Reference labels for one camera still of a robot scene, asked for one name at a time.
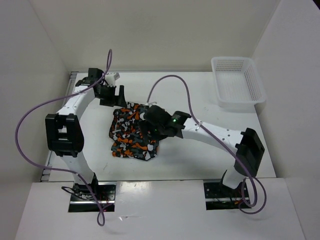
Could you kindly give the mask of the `orange camouflage shorts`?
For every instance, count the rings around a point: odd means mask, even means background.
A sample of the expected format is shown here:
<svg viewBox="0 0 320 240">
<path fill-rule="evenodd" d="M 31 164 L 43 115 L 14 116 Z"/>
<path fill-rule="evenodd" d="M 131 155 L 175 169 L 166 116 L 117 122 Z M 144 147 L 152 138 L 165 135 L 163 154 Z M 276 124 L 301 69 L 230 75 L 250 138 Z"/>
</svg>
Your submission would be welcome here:
<svg viewBox="0 0 320 240">
<path fill-rule="evenodd" d="M 113 111 L 113 120 L 108 132 L 109 138 L 113 140 L 113 157 L 149 161 L 158 155 L 160 141 L 150 134 L 144 139 L 139 126 L 147 110 L 147 105 L 127 102 L 126 107 Z"/>
</svg>

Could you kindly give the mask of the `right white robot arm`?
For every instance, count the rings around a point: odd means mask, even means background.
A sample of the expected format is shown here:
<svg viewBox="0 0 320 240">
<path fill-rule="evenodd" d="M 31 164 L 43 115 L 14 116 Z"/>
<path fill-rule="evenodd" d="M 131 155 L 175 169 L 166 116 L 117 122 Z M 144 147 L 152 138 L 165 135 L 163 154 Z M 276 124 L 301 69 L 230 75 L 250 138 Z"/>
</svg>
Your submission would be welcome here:
<svg viewBox="0 0 320 240">
<path fill-rule="evenodd" d="M 157 105 L 147 107 L 138 125 L 144 141 L 148 137 L 158 141 L 178 137 L 199 141 L 235 156 L 233 167 L 225 171 L 219 184 L 219 191 L 225 197 L 232 196 L 246 177 L 257 176 L 265 153 L 265 147 L 254 129 L 239 131 L 222 128 L 198 120 L 186 112 L 176 111 L 171 115 Z"/>
</svg>

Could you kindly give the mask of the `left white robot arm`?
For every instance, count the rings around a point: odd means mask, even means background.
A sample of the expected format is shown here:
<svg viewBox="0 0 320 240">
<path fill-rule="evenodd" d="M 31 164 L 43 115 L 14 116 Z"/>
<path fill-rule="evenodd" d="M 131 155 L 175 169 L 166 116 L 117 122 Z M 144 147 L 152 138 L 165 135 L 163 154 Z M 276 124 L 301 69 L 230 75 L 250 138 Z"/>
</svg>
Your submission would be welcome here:
<svg viewBox="0 0 320 240">
<path fill-rule="evenodd" d="M 100 187 L 96 174 L 90 169 L 83 153 L 85 137 L 80 119 L 88 105 L 99 99 L 102 106 L 126 107 L 124 86 L 116 86 L 120 75 L 105 73 L 98 68 L 89 68 L 88 76 L 79 80 L 71 97 L 55 114 L 45 118 L 47 145 L 73 172 L 76 192 L 89 200 L 96 199 Z"/>
</svg>

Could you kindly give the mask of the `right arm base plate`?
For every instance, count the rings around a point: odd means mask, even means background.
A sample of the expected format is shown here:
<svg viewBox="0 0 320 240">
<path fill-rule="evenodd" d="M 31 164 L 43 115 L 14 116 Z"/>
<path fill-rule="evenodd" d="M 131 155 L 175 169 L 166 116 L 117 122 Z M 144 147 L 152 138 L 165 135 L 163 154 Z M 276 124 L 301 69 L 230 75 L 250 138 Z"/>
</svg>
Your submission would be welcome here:
<svg viewBox="0 0 320 240">
<path fill-rule="evenodd" d="M 232 189 L 221 183 L 219 179 L 203 182 L 206 210 L 232 210 L 250 209 L 245 203 L 242 204 L 242 183 Z"/>
</svg>

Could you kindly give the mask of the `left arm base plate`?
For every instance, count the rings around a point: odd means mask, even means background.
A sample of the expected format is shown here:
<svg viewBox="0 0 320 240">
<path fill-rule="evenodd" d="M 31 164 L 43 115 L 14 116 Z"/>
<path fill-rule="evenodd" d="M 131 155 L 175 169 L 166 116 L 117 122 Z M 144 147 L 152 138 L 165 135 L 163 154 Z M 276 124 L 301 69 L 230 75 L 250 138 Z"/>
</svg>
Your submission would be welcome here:
<svg viewBox="0 0 320 240">
<path fill-rule="evenodd" d="M 116 182 L 100 182 L 98 184 L 96 198 L 104 212 L 115 210 L 116 187 Z M 86 187 L 84 190 L 80 190 L 74 184 L 72 187 L 63 186 L 61 189 L 70 194 L 69 213 L 99 212 L 96 201 Z"/>
</svg>

